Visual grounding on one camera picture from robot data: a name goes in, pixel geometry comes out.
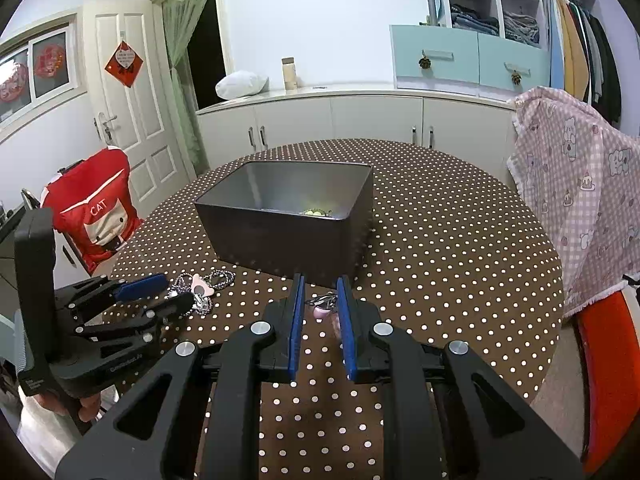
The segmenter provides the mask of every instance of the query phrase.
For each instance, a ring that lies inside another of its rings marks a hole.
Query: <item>cat backpack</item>
[[[42,193],[42,207],[53,209],[53,227],[71,236],[89,274],[142,223],[131,203],[129,171],[127,155],[108,146],[61,170]]]

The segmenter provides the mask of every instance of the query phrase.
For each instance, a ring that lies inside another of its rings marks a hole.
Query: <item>light blue drawer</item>
[[[517,41],[478,34],[480,84],[524,92],[534,86],[549,86],[549,52]],[[511,79],[513,70],[520,84]]]
[[[478,83],[478,33],[459,28],[391,25],[396,78],[417,77]],[[418,64],[422,51],[431,60]]]

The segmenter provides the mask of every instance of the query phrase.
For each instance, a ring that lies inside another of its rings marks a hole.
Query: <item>pink plaid blanket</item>
[[[562,262],[564,317],[626,285],[640,270],[640,140],[563,90],[514,99],[518,193]]]

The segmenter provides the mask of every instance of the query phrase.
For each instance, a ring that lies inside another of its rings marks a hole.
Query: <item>blue gripper pad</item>
[[[133,301],[155,296],[169,286],[164,274],[153,274],[131,283],[124,283],[114,293],[116,301]]]
[[[302,320],[304,319],[305,303],[305,277],[301,274],[298,280],[298,289],[293,307],[293,320],[289,333],[289,377],[293,381],[296,378],[298,365],[300,364],[300,342],[302,341]]]
[[[338,278],[338,318],[340,319],[340,335],[342,336],[342,355],[347,378],[351,381],[356,377],[356,343],[351,325],[351,314],[347,302],[347,291],[342,278]]]

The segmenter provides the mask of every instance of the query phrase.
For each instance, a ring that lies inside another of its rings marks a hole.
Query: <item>brown tablecloth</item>
[[[533,399],[559,336],[564,297],[556,251],[530,209],[498,180],[453,156],[400,142],[281,146],[209,171],[158,207],[122,251],[114,278],[164,272],[173,279],[213,268],[237,273],[209,316],[190,317],[164,334],[166,350],[185,338],[203,346],[223,340],[258,319],[270,299],[289,294],[290,280],[218,261],[193,206],[253,158],[373,165],[374,233],[354,294],[421,342],[467,341]],[[307,285],[306,296],[325,290]],[[133,316],[142,305],[116,307],[106,317]],[[330,322],[307,315],[297,381],[262,386],[261,477],[380,480],[380,402],[375,386],[346,379]]]

